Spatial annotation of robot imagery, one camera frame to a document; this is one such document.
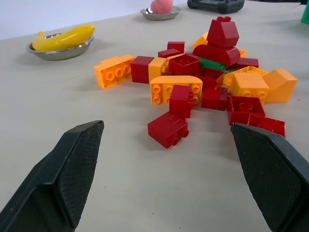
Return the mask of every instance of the pink ball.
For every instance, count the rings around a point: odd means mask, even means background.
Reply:
[[[151,3],[151,10],[155,14],[168,14],[172,11],[173,0],[154,0]]]

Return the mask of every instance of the metal bowl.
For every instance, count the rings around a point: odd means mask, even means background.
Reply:
[[[163,20],[170,20],[174,19],[178,13],[181,11],[181,9],[177,6],[173,6],[173,9],[170,13],[168,14],[154,14],[151,10],[151,8],[145,8],[140,11],[143,16],[152,21],[163,21]]]
[[[49,35],[45,36],[45,38],[52,38],[56,35]],[[45,60],[62,60],[62,59],[69,59],[72,57],[76,57],[87,51],[88,47],[90,46],[91,42],[93,41],[94,37],[93,35],[83,44],[77,46],[77,47],[72,47],[69,49],[64,49],[64,50],[57,50],[57,51],[36,51],[32,47],[32,43],[29,43],[26,47],[26,50],[32,54],[35,54],[37,57],[40,57]]]

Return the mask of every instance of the green lego brick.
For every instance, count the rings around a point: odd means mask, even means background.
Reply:
[[[301,19],[302,23],[307,23],[309,24],[309,1],[307,2],[307,6],[305,8],[303,17]]]
[[[209,59],[204,59],[202,57],[199,57],[198,59],[201,61],[201,69],[210,68],[210,69],[216,69],[220,71],[226,71],[226,66],[223,64],[220,64],[218,62],[215,62]]]

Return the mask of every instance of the yellow banana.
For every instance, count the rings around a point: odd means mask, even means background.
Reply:
[[[93,34],[95,27],[91,24],[81,25],[52,38],[44,38],[40,31],[32,47],[37,51],[56,51],[76,47],[86,42]]]

